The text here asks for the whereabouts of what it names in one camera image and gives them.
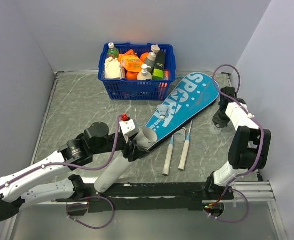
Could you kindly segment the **white shuttlecock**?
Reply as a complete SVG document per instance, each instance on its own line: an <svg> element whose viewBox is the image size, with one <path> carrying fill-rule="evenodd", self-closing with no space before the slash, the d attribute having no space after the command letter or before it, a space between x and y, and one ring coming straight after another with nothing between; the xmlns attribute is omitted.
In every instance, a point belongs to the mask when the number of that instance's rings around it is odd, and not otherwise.
<svg viewBox="0 0 294 240"><path fill-rule="evenodd" d="M216 125L211 125L209 130L212 135L219 135L221 133L221 129Z"/></svg>
<svg viewBox="0 0 294 240"><path fill-rule="evenodd" d="M160 120L165 120L166 119L166 115L168 112L169 106L166 104L160 104L157 106L157 110L159 112L159 119Z"/></svg>
<svg viewBox="0 0 294 240"><path fill-rule="evenodd" d="M174 140L177 143L183 143L186 139L186 128L182 127L180 130L178 130L175 134L174 134Z"/></svg>

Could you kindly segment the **white shuttlecock tube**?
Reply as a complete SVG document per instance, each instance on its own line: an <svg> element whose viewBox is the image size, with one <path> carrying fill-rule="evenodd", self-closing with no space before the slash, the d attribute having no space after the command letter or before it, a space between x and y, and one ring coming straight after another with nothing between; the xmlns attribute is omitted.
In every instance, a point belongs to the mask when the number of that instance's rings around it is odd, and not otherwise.
<svg viewBox="0 0 294 240"><path fill-rule="evenodd" d="M149 150L149 148L157 142L158 136L151 128L143 127L133 141L134 140L137 141L139 147ZM123 157L123 153L120 153L95 181L95 190L99 193L105 193L133 163L134 162L128 162L128 160Z"/></svg>

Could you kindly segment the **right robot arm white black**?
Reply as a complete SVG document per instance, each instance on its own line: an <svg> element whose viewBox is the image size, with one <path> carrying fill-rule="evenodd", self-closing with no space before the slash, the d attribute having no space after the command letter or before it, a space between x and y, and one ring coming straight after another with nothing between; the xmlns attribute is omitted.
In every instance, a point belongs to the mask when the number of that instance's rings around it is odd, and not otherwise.
<svg viewBox="0 0 294 240"><path fill-rule="evenodd" d="M231 123L235 135L227 162L206 180L207 193L221 191L236 179L263 169L272 138L271 131L263 129L249 113L246 102L237 98L235 88L224 87L220 93L219 109L212 118L213 131L218 132Z"/></svg>

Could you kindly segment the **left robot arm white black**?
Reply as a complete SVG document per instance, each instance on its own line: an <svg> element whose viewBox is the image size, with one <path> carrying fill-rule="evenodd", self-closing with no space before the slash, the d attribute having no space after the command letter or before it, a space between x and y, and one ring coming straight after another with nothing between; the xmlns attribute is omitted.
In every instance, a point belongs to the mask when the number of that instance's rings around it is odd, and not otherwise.
<svg viewBox="0 0 294 240"><path fill-rule="evenodd" d="M24 208L55 199L78 200L84 193L80 176L71 176L58 183L42 182L76 169L88 170L93 156L121 151L130 163L144 157L156 143L156 132L139 129L133 120L119 120L114 134L103 122L95 122L75 139L69 140L51 155L17 173L0 177L0 222L17 215Z"/></svg>

